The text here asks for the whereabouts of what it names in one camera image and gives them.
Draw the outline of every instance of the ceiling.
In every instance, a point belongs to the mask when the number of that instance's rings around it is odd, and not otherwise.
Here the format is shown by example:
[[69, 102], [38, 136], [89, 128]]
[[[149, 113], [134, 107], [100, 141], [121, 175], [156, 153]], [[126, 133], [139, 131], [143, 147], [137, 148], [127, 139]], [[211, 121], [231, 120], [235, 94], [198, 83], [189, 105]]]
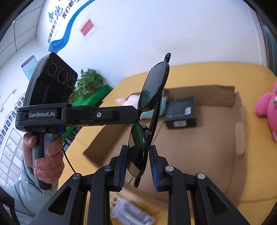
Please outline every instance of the ceiling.
[[0, 68], [20, 48], [36, 37], [40, 12], [45, 0], [34, 0], [18, 15], [0, 42]]

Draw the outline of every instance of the teal plush toy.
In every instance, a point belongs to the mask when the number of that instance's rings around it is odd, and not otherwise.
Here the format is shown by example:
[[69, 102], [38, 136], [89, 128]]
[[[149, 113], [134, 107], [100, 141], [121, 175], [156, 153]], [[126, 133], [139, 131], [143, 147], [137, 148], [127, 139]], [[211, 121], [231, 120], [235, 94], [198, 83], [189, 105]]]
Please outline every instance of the teal plush toy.
[[[138, 107], [138, 101], [139, 101], [139, 96], [137, 94], [132, 94], [130, 95], [127, 99], [124, 98], [118, 98], [116, 100], [118, 105], [121, 106], [133, 106], [137, 109]], [[160, 110], [160, 116], [165, 114], [165, 110], [166, 110], [166, 101], [167, 101], [167, 97], [162, 98], [161, 100], [161, 110]], [[154, 110], [148, 111], [148, 112], [143, 112], [140, 116], [140, 119], [151, 119], [153, 116], [153, 112]]]

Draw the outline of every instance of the gray handle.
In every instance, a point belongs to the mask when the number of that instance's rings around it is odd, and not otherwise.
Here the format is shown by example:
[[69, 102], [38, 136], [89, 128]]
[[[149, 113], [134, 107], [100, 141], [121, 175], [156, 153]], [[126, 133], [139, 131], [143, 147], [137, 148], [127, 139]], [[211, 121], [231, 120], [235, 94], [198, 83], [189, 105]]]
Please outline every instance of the gray handle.
[[[58, 134], [33, 133], [37, 137], [37, 144], [32, 148], [33, 168], [35, 168], [35, 160], [46, 156], [46, 147], [58, 138]], [[49, 190], [52, 184], [47, 184], [35, 176], [35, 184], [42, 190]]]

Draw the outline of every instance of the human hand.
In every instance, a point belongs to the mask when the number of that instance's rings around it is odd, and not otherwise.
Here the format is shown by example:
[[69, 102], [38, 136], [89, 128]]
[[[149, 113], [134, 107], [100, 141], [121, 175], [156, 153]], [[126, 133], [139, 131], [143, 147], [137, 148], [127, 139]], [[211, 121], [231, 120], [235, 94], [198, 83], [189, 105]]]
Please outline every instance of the human hand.
[[35, 168], [32, 161], [32, 147], [36, 145], [37, 137], [31, 133], [26, 133], [23, 137], [23, 158], [25, 163], [34, 170], [34, 175], [45, 183], [53, 183], [58, 180], [65, 168], [63, 162], [63, 138], [58, 136], [47, 148], [47, 156], [35, 160]]

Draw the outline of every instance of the camera lens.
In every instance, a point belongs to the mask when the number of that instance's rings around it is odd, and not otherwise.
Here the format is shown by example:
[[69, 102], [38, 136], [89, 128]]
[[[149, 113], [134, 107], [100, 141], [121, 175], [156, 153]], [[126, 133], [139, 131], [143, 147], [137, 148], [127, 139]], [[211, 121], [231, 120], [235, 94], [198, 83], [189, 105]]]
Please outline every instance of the camera lens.
[[54, 63], [50, 64], [50, 66], [48, 67], [48, 73], [49, 73], [49, 75], [50, 76], [54, 75], [56, 70], [57, 70], [56, 64], [54, 64]]
[[71, 87], [73, 87], [73, 85], [74, 85], [74, 79], [70, 78], [68, 81], [68, 86], [71, 88]]
[[62, 70], [58, 75], [58, 81], [63, 84], [67, 79], [67, 72]]

